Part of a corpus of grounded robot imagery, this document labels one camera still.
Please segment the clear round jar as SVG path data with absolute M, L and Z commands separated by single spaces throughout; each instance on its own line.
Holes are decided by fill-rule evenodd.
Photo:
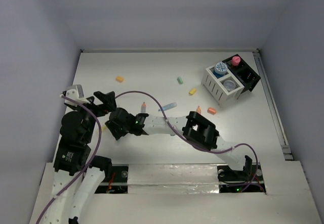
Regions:
M 223 86 L 225 87 L 225 89 L 228 91 L 228 92 L 231 92 L 233 90 L 236 89 L 236 83 L 235 81 L 231 80 L 231 79 L 227 79 L 223 82 Z

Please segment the pink capped tube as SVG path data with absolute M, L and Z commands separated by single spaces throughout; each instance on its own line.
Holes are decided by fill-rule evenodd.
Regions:
M 233 56 L 231 59 L 231 66 L 235 68 L 240 64 L 240 62 L 241 62 L 240 56 Z

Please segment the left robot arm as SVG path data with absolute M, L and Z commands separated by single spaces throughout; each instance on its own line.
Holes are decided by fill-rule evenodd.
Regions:
M 97 91 L 85 98 L 75 85 L 60 97 L 71 111 L 61 120 L 51 199 L 37 223 L 82 223 L 84 211 L 99 184 L 112 175 L 111 160 L 96 155 L 99 145 L 92 150 L 89 144 L 95 127 L 101 140 L 98 119 L 116 109 L 115 93 Z

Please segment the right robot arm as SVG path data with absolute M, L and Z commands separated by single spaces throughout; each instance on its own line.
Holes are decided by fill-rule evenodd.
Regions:
M 217 155 L 227 166 L 218 179 L 225 182 L 247 182 L 252 173 L 252 159 L 236 153 L 235 147 L 223 140 L 216 126 L 197 112 L 191 111 L 182 117 L 158 117 L 147 113 L 132 115 L 117 108 L 105 122 L 116 140 L 127 134 L 179 136 L 194 148 Z

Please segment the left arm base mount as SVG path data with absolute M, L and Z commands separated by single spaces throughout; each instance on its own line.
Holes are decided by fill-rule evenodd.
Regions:
M 95 194 L 127 194 L 128 165 L 113 165 L 111 175 L 98 186 Z

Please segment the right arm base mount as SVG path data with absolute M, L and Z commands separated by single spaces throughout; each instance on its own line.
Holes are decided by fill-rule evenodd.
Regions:
M 263 173 L 260 165 L 254 164 L 249 156 L 245 156 L 243 170 L 230 169 L 227 165 L 219 165 L 218 181 L 220 193 L 266 193 Z

